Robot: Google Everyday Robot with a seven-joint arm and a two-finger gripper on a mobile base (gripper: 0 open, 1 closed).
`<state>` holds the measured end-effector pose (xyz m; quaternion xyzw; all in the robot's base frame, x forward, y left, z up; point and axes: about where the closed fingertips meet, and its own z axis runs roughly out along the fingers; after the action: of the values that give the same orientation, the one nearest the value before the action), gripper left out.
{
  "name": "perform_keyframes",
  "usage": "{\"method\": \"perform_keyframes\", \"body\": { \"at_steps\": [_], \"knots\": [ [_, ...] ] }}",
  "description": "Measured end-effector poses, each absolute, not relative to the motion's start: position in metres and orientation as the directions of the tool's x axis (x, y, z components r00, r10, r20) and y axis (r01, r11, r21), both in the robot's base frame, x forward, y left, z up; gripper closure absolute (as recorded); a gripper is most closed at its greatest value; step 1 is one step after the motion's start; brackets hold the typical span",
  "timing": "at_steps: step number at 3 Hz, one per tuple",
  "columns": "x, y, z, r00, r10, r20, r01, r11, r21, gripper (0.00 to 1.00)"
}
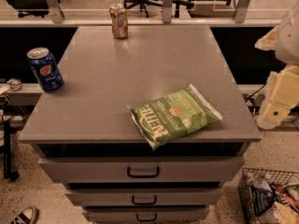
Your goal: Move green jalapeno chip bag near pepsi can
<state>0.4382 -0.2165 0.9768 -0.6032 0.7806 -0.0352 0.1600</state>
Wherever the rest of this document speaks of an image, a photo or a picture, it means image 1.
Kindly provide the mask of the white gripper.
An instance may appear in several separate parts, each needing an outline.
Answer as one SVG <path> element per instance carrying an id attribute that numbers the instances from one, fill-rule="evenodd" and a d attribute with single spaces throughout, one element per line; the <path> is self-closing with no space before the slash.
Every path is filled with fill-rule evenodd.
<path id="1" fill-rule="evenodd" d="M 261 37 L 254 45 L 260 50 L 274 50 L 278 27 L 274 27 Z M 299 104 L 299 66 L 287 64 L 277 75 L 274 90 L 270 96 L 271 103 L 263 102 L 256 118 L 257 125 L 265 130 L 272 130 L 287 118 L 291 109 Z"/>

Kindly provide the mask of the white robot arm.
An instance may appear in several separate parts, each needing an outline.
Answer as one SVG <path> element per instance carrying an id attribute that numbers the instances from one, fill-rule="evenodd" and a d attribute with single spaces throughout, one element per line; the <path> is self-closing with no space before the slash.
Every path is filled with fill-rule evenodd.
<path id="1" fill-rule="evenodd" d="M 268 92 L 256 119 L 260 128 L 271 130 L 299 105 L 299 1 L 254 47 L 273 50 L 276 58 L 286 64 L 280 72 L 270 73 L 266 81 Z"/>

